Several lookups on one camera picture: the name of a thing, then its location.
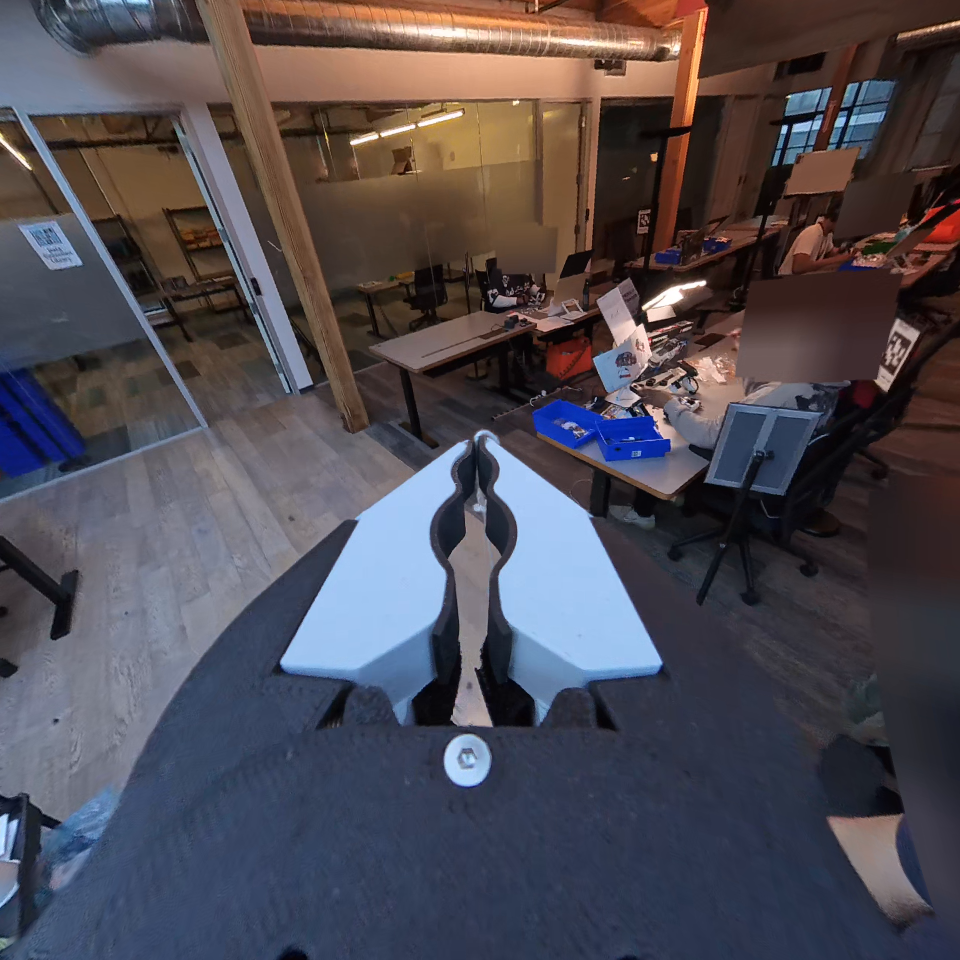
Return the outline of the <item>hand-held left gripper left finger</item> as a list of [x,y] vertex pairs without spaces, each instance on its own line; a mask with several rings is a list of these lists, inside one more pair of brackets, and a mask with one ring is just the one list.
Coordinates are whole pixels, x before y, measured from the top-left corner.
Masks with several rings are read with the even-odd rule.
[[460,662],[450,554],[465,536],[476,449],[464,440],[364,510],[281,657],[285,674],[382,690],[401,725]]

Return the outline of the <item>person's right forearm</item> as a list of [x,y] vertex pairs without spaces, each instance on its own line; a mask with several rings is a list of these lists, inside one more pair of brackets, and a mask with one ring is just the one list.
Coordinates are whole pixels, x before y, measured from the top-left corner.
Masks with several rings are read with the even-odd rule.
[[906,927],[933,915],[933,908],[908,877],[897,847],[904,814],[873,817],[828,816],[826,822],[846,859],[881,913]]

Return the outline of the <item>white-top desk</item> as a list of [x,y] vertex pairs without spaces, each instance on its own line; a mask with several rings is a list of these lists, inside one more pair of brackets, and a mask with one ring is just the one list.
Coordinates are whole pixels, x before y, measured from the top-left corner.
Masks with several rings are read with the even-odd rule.
[[[714,379],[702,382],[697,399],[702,403],[700,413],[706,417],[721,417],[732,402],[743,397],[742,382],[735,376],[738,347],[737,338],[731,332],[720,335],[709,331],[708,337],[715,342],[709,345],[702,356],[713,359],[729,368],[726,383]],[[662,411],[654,411],[654,424],[659,433],[670,441],[670,450],[658,458],[629,458],[621,461],[606,461],[596,438],[578,448],[569,448],[540,429],[536,437],[562,453],[590,468],[590,490],[586,502],[588,512],[597,518],[605,518],[609,512],[611,488],[619,481],[630,488],[632,494],[642,493],[655,501],[671,501],[682,494],[707,471],[707,460],[690,450],[674,426],[667,423]]]

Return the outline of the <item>black tripod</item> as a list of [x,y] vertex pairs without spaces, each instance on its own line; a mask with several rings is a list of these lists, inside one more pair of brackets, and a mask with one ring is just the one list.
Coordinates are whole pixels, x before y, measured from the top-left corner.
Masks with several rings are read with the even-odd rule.
[[731,546],[736,546],[739,551],[740,563],[745,579],[745,589],[741,592],[742,602],[747,606],[755,606],[760,602],[760,595],[756,590],[754,565],[750,547],[750,495],[752,487],[758,478],[762,465],[770,458],[763,450],[756,450],[750,458],[750,462],[744,478],[738,488],[732,512],[729,516],[726,527],[721,534],[717,536],[717,547],[710,561],[710,564],[703,576],[702,583],[696,595],[696,603],[703,606],[714,583],[714,579],[720,569],[724,558]]

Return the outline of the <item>orange bag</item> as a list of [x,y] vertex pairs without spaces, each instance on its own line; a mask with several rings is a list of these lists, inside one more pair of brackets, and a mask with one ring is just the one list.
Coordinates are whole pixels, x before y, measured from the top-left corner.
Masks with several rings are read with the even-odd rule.
[[577,335],[562,342],[550,342],[546,347],[545,370],[549,378],[568,381],[594,369],[593,346],[590,338]]

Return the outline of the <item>white printed paper stand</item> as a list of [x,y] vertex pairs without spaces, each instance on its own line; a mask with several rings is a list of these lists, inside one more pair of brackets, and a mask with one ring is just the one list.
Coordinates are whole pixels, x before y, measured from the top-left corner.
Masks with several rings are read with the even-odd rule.
[[606,394],[629,388],[646,370],[652,348],[642,323],[623,342],[593,357],[592,363]]

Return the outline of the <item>grey panel board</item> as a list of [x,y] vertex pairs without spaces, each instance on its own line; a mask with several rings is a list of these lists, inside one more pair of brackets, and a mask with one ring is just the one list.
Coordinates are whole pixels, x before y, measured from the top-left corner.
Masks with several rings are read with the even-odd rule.
[[704,483],[739,489],[752,455],[765,451],[751,494],[783,496],[817,426],[816,411],[730,403],[714,446]]

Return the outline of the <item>wooden-top desk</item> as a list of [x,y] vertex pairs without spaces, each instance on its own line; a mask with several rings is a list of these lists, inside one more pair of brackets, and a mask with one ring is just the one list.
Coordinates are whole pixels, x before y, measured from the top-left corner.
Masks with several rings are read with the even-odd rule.
[[702,245],[690,255],[679,253],[680,248],[670,247],[654,254],[649,264],[653,272],[673,271],[686,273],[710,266],[728,256],[749,250],[757,242],[762,225],[762,217],[753,217],[745,221],[727,224],[718,233],[704,238]]
[[407,418],[399,425],[410,436],[435,450],[436,440],[423,431],[412,376],[439,378],[494,358],[498,364],[498,381],[494,391],[509,401],[521,400],[521,389],[511,374],[511,352],[515,341],[527,343],[535,331],[534,324],[509,315],[483,311],[442,321],[391,340],[374,343],[370,352],[398,371]]

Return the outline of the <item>black office chair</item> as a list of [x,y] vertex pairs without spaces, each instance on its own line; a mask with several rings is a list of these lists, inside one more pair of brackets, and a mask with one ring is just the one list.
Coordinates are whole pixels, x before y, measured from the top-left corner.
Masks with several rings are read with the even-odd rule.
[[448,301],[443,264],[415,270],[412,292],[403,298],[407,306],[418,312],[418,316],[410,320],[410,332],[417,332],[441,323],[443,318],[439,316],[438,308],[446,305]]
[[[817,576],[818,565],[793,544],[794,535],[809,530],[814,517],[830,505],[855,456],[901,424],[915,391],[916,377],[901,376],[869,407],[851,410],[818,438],[810,439],[784,495],[751,493],[750,546],[753,539],[763,539],[799,560],[798,571],[804,577]],[[700,534],[674,541],[668,558],[678,561],[687,547],[705,542],[716,542],[716,550],[717,537],[727,526],[737,493],[738,488],[708,485],[703,479],[694,507],[722,520]]]

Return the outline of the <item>black table leg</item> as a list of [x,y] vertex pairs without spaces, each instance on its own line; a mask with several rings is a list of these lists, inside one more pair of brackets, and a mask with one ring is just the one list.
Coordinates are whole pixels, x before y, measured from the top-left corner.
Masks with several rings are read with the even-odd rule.
[[68,570],[56,580],[2,535],[1,572],[12,572],[53,606],[51,642],[70,634],[80,584],[78,569]]

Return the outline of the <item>stack of blue bins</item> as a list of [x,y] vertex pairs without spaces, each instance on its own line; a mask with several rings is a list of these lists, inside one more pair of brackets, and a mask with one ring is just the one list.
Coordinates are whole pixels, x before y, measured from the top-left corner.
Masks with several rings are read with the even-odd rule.
[[2,371],[2,474],[31,474],[79,461],[87,452],[81,433],[28,369]]

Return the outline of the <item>black white tag board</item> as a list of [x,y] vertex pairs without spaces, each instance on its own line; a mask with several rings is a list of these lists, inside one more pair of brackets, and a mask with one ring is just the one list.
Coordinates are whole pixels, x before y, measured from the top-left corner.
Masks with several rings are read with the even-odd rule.
[[894,319],[874,379],[876,387],[883,393],[889,393],[893,387],[921,335],[922,330],[907,320],[900,317]]

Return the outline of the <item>paper door sign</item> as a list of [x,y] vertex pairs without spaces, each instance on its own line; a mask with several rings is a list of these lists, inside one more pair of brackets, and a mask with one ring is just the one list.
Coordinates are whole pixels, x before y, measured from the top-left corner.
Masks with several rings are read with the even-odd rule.
[[83,260],[57,221],[20,222],[18,229],[50,271],[59,272],[84,266]]

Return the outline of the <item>light wooden post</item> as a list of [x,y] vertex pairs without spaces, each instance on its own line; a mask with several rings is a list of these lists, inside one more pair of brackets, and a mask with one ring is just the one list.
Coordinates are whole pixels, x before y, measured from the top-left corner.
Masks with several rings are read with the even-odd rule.
[[366,406],[355,382],[243,9],[233,1],[198,1],[197,8],[343,427],[352,434],[364,431],[370,425]]

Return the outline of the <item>metal air duct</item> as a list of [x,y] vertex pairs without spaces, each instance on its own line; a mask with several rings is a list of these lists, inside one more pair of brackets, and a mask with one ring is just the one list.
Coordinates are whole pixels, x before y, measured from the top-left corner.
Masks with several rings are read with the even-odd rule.
[[[34,1],[55,41],[78,54],[150,42],[207,44],[198,2]],[[497,14],[465,7],[372,2],[236,2],[259,46],[666,63],[676,61],[680,28],[648,28]]]

